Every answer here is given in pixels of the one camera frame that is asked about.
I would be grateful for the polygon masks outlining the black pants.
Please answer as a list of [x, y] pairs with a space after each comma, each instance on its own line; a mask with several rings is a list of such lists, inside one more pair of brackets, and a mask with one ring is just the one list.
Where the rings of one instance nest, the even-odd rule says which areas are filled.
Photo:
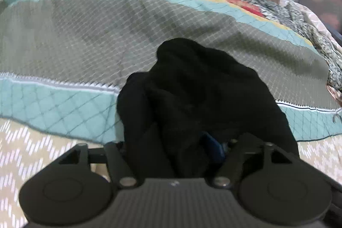
[[256, 71], [193, 40], [162, 43], [147, 72], [131, 74], [117, 99], [125, 159], [142, 178], [206, 178], [222, 145], [244, 133], [298, 154], [286, 115]]

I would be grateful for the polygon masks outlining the chevron teal grey bedspread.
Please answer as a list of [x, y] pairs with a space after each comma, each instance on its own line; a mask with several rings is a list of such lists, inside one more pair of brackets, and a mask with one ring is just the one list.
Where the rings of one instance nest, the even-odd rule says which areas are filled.
[[116, 99], [158, 46], [186, 37], [267, 84], [301, 158], [341, 181], [341, 108], [312, 39], [220, 0], [1, 0], [1, 226], [23, 183], [74, 145], [122, 141]]

